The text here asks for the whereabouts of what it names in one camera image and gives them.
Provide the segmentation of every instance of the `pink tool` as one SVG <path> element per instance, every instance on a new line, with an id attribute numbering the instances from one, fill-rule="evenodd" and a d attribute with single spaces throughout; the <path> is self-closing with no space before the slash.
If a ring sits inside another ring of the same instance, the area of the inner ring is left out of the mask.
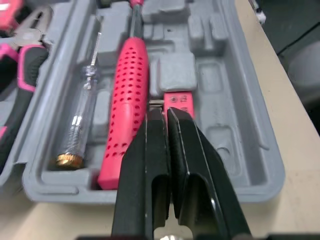
<path id="1" fill-rule="evenodd" d="M 0 35 L 11 36 L 30 12 L 23 0 L 0 0 Z"/>
<path id="2" fill-rule="evenodd" d="M 148 101 L 149 61 L 142 40 L 143 0 L 132 0 L 130 38 L 118 58 L 112 96 L 107 145 L 98 184 L 103 190 L 118 188 L 122 158 L 145 117 Z"/>
<path id="3" fill-rule="evenodd" d="M 168 108 L 176 108 L 185 111 L 195 118 L 194 101 L 190 91 L 166 92 L 164 94 L 164 114 L 167 118 Z"/>

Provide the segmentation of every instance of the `pink screwdriver handle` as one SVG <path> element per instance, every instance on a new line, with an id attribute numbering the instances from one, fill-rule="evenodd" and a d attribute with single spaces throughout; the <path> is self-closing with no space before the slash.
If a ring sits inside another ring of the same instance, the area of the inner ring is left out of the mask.
<path id="1" fill-rule="evenodd" d="M 134 5 L 143 5 L 144 4 L 144 1 L 145 0 L 130 0 L 130 5 L 131 5 L 131 7 L 133 8 L 134 7 Z"/>
<path id="2" fill-rule="evenodd" d="M 103 190 L 118 188 L 122 158 L 145 117 L 148 62 L 144 41 L 126 40 L 115 70 L 109 133 L 98 177 Z"/>

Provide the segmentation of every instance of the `brass end cap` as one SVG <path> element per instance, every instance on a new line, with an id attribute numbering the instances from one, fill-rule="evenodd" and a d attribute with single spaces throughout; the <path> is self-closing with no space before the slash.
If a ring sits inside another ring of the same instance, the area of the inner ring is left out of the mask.
<path id="1" fill-rule="evenodd" d="M 60 154 L 56 158 L 56 165 L 61 168 L 80 169 L 83 167 L 83 158 L 70 153 Z"/>

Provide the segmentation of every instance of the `gray plastic case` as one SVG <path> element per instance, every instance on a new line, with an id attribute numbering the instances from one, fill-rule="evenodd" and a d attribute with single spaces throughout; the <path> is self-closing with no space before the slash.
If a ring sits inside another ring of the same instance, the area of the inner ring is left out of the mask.
<path id="1" fill-rule="evenodd" d="M 101 190 L 97 177 L 115 66 L 128 37 L 131 8 L 122 1 L 97 9 L 93 0 L 52 7 L 54 18 L 46 36 L 52 43 L 49 59 L 40 69 L 0 185 L 13 193 L 22 174 L 24 191 L 34 201 L 114 204 L 117 191 Z M 164 92 L 192 91 L 195 121 L 221 155 L 239 201 L 273 198 L 284 184 L 285 171 L 234 0 L 146 0 L 142 15 L 150 99 L 162 99 Z M 100 78 L 85 167 L 60 170 L 55 157 L 73 97 L 84 81 L 82 67 L 90 61 L 100 29 L 96 16 L 103 17 Z"/>

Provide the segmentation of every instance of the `clear plastic handle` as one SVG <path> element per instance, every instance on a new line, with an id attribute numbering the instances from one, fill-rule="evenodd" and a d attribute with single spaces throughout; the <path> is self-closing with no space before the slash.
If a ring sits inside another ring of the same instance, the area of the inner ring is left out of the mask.
<path id="1" fill-rule="evenodd" d="M 87 77 L 77 98 L 71 123 L 62 141 L 61 153 L 84 157 L 96 99 L 97 79 L 95 76 Z"/>

